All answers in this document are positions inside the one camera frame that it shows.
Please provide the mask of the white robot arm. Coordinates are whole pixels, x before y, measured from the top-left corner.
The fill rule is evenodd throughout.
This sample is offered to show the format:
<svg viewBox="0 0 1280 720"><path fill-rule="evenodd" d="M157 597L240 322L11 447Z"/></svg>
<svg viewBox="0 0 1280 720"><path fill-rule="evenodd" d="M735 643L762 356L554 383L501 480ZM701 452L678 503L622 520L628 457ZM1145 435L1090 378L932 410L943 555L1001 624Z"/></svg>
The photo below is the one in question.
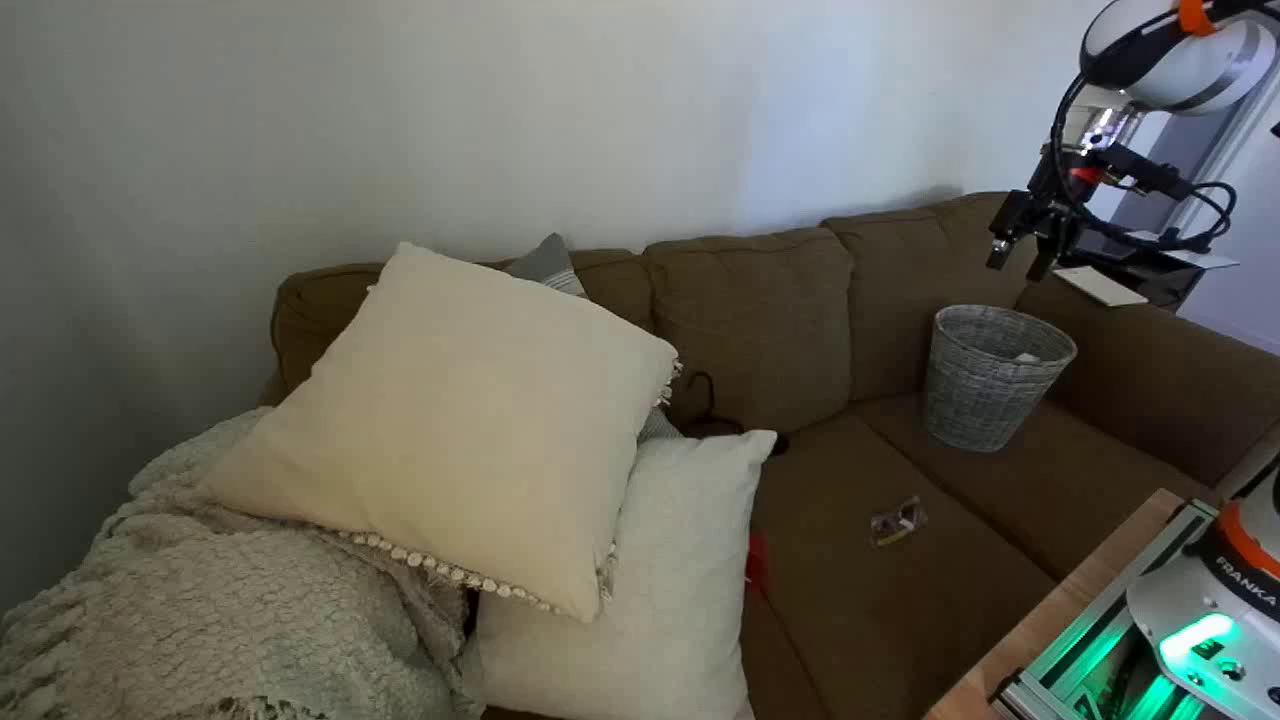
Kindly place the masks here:
<svg viewBox="0 0 1280 720"><path fill-rule="evenodd" d="M1090 263L1084 227L1139 255L1202 255L1234 212L1222 178L1184 178L1122 142L1139 112L1220 112L1275 72L1275 0L1109 0L1081 36L1081 64L1055 99L1031 178L1003 196L987 222L987 263L1001 269L1021 241L1037 244L1029 276ZM1166 199L1197 199L1214 221L1191 237L1126 231L1087 207L1100 184L1126 184Z"/></svg>

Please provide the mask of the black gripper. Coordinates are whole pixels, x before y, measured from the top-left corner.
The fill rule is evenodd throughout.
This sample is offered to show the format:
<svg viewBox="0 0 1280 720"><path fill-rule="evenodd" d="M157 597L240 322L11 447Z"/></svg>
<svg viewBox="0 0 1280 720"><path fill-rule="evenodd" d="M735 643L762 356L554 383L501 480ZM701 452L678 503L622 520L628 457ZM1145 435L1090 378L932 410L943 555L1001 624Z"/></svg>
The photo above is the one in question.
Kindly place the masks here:
<svg viewBox="0 0 1280 720"><path fill-rule="evenodd" d="M1065 253L1081 237L1081 222L1053 196L1009 193L995 212L995 237L1001 241L993 241L987 249L987 269L1003 269L1017 241L1049 244L1037 253L1037 260L1025 271L1025 279L1045 279L1049 269L1055 263L1055 253Z"/></svg>

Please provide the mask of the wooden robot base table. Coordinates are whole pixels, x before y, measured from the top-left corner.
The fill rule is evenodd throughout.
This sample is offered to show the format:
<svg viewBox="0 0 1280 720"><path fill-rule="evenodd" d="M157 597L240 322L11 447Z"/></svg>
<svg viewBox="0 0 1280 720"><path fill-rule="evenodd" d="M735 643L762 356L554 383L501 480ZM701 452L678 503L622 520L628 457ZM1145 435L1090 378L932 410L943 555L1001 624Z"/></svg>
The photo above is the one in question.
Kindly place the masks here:
<svg viewBox="0 0 1280 720"><path fill-rule="evenodd" d="M1280 469L1148 494L924 720L1280 720Z"/></svg>

